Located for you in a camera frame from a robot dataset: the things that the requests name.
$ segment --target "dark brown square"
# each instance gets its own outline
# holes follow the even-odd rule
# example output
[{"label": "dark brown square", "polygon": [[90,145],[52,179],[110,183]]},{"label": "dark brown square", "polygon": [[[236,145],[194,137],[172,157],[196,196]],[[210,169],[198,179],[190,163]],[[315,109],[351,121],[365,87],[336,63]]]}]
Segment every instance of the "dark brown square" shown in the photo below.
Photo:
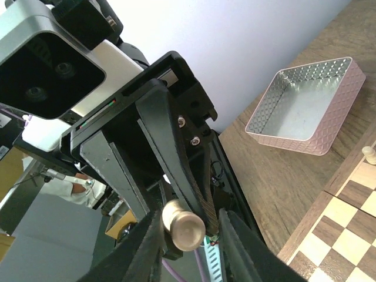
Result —
[{"label": "dark brown square", "polygon": [[350,180],[338,195],[338,198],[360,209],[372,191],[372,189]]},{"label": "dark brown square", "polygon": [[329,217],[323,216],[312,233],[332,247],[343,230],[344,228],[338,223],[332,221]]},{"label": "dark brown square", "polygon": [[376,248],[371,246],[364,257],[358,263],[358,267],[366,275],[376,280]]},{"label": "dark brown square", "polygon": [[317,268],[317,266],[300,251],[296,254],[289,266],[307,280]]},{"label": "dark brown square", "polygon": [[355,269],[355,265],[331,249],[319,268],[332,278],[333,281],[346,281]]},{"label": "dark brown square", "polygon": [[372,244],[376,239],[376,218],[358,210],[346,229]]}]

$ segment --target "light wood square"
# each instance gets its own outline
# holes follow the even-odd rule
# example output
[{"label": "light wood square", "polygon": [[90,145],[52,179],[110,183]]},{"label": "light wood square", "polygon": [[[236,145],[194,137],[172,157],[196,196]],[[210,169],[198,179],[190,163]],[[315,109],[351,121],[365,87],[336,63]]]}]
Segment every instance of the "light wood square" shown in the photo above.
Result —
[{"label": "light wood square", "polygon": [[373,191],[368,199],[362,205],[361,210],[376,217],[376,192]]},{"label": "light wood square", "polygon": [[329,217],[342,227],[346,227],[358,209],[345,203],[344,201],[333,197],[325,208],[323,215]]},{"label": "light wood square", "polygon": [[309,233],[301,243],[299,250],[316,266],[319,266],[330,251],[330,246],[325,244],[316,235]]},{"label": "light wood square", "polygon": [[371,247],[361,237],[345,229],[333,245],[333,249],[353,265],[358,265],[364,254]]},{"label": "light wood square", "polygon": [[347,278],[346,282],[375,282],[375,280],[356,267]]},{"label": "light wood square", "polygon": [[371,189],[376,188],[376,166],[361,163],[350,179]]},{"label": "light wood square", "polygon": [[333,282],[333,280],[330,279],[325,272],[318,268],[315,270],[315,272],[313,272],[308,282]]}]

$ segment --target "pink basket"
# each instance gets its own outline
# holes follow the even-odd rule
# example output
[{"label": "pink basket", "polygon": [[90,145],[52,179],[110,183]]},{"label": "pink basket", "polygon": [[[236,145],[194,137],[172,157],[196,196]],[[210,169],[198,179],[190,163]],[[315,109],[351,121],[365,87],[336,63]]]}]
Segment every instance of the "pink basket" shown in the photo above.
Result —
[{"label": "pink basket", "polygon": [[280,70],[246,132],[259,144],[324,155],[364,81],[351,57]]}]

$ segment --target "chessboard square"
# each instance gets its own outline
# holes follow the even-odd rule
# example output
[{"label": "chessboard square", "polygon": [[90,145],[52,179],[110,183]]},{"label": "chessboard square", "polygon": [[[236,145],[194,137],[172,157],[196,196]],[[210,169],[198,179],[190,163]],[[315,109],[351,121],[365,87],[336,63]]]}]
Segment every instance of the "chessboard square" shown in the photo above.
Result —
[{"label": "chessboard square", "polygon": [[361,261],[358,263],[358,268],[366,275],[376,280],[376,247],[371,246]]},{"label": "chessboard square", "polygon": [[330,277],[326,275],[325,272],[318,268],[315,270],[315,272],[313,272],[308,282],[333,282],[333,280],[330,279]]},{"label": "chessboard square", "polygon": [[375,282],[375,280],[356,267],[346,282]]},{"label": "chessboard square", "polygon": [[359,210],[352,218],[346,229],[373,244],[376,239],[376,218]]},{"label": "chessboard square", "polygon": [[343,230],[344,227],[340,226],[329,217],[323,216],[312,233],[331,247],[335,241],[337,241]]},{"label": "chessboard square", "polygon": [[288,265],[304,279],[309,279],[317,266],[310,261],[302,252],[298,252],[291,263]]},{"label": "chessboard square", "polygon": [[355,265],[331,249],[319,268],[332,278],[333,281],[345,281],[351,272],[353,272]]},{"label": "chessboard square", "polygon": [[340,226],[346,227],[356,213],[357,209],[355,207],[333,197],[325,208],[323,215],[337,222]]},{"label": "chessboard square", "polygon": [[376,217],[376,192],[372,192],[365,203],[362,205],[361,210]]},{"label": "chessboard square", "polygon": [[361,163],[350,179],[371,189],[376,188],[376,166],[369,163]]},{"label": "chessboard square", "polygon": [[333,249],[353,265],[357,266],[370,246],[370,243],[345,229],[334,243]]},{"label": "chessboard square", "polygon": [[372,189],[362,184],[349,180],[345,185],[338,198],[358,209],[364,204],[372,193]]},{"label": "chessboard square", "polygon": [[326,245],[316,235],[309,233],[300,244],[299,250],[316,266],[319,266],[329,253],[330,246]]}]

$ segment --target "person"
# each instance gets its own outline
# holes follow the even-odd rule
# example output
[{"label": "person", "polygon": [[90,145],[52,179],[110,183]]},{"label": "person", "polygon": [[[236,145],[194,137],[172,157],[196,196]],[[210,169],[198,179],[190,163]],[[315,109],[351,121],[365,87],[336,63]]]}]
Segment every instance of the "person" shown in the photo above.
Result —
[{"label": "person", "polygon": [[[32,158],[30,156],[24,156],[22,159],[24,171],[31,161]],[[83,180],[88,179],[87,175],[81,173],[77,173],[75,177]],[[59,196],[60,198],[75,204],[87,205],[90,201],[90,198],[88,198],[86,194],[86,189],[82,185],[57,178],[51,179],[49,182],[45,183],[42,186],[40,193]]]}]

